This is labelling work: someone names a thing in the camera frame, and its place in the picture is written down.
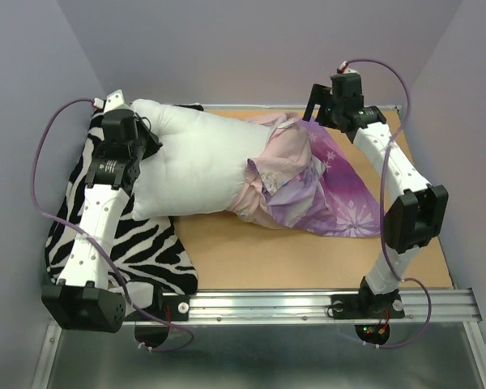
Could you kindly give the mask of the white pillow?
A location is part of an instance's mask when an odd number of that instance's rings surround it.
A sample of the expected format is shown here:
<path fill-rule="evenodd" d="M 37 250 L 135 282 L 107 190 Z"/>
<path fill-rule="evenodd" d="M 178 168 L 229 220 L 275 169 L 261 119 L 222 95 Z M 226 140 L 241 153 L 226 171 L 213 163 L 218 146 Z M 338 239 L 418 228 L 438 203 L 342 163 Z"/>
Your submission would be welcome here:
<path fill-rule="evenodd" d="M 249 158 L 262 154 L 271 128 L 213 113 L 134 100 L 162 146 L 140 164 L 135 220 L 225 211 L 245 182 Z"/>

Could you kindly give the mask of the purple pink princess pillowcase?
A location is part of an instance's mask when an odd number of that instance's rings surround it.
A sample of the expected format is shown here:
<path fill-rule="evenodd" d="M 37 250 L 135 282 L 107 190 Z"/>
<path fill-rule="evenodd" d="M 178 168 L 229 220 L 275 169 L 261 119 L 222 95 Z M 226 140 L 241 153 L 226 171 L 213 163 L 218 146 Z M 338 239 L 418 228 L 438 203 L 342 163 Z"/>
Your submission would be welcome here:
<path fill-rule="evenodd" d="M 246 161 L 244 182 L 229 211 L 269 229 L 326 237 L 376 237 L 377 200 L 327 129 L 295 113 L 251 118 L 271 134 L 262 154 Z"/>

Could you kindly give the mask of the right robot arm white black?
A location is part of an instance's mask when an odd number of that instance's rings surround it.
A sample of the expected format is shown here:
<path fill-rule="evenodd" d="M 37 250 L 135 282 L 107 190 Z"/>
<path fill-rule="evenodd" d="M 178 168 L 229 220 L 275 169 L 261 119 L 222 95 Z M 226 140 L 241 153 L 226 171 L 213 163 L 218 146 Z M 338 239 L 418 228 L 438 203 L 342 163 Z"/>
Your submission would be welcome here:
<path fill-rule="evenodd" d="M 381 178 L 382 251 L 357 293 L 336 295 L 335 319 L 403 318 L 399 286 L 411 261 L 441 231 L 449 194 L 412 165 L 376 106 L 365 106 L 361 77 L 338 73 L 330 86 L 314 84 L 303 116 L 343 132 Z"/>

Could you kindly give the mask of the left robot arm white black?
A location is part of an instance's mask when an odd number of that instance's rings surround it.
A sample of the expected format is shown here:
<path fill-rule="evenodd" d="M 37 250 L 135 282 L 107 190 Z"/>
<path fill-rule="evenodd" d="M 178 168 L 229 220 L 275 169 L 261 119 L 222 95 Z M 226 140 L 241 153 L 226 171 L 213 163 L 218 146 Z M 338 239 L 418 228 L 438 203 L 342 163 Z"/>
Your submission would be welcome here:
<path fill-rule="evenodd" d="M 120 217 L 140 174 L 140 162 L 162 144 L 127 106 L 103 112 L 103 141 L 92 155 L 83 214 L 64 269 L 41 300 L 63 329 L 115 333 L 126 315 L 128 292 L 109 291 L 115 269 L 109 254 Z"/>

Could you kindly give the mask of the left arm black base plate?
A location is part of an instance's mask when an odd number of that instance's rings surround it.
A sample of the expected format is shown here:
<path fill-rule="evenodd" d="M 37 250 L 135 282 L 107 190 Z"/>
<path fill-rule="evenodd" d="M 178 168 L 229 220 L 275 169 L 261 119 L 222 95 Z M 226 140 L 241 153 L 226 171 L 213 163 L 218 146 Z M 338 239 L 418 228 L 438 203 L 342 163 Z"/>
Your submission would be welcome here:
<path fill-rule="evenodd" d="M 169 293 L 165 293 L 163 296 L 152 296 L 151 304 L 144 307 L 143 310 L 160 320 L 186 322 L 190 314 L 190 299 L 191 296 Z M 114 305 L 113 314 L 116 318 L 122 318 L 125 323 L 150 321 L 146 315 L 134 310 L 126 301 L 120 305 Z"/>

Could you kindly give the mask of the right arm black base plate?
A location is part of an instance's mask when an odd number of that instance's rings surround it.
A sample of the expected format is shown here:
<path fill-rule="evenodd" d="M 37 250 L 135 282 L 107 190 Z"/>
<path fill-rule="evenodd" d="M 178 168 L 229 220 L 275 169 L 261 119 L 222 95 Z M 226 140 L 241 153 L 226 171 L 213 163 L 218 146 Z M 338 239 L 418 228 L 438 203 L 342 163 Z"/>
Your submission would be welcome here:
<path fill-rule="evenodd" d="M 356 293 L 345 293 L 332 296 L 330 305 L 332 316 L 337 320 L 380 319 L 387 315 L 390 319 L 404 318 L 403 305 L 395 308 L 397 301 L 401 302 L 399 295 L 360 297 Z"/>

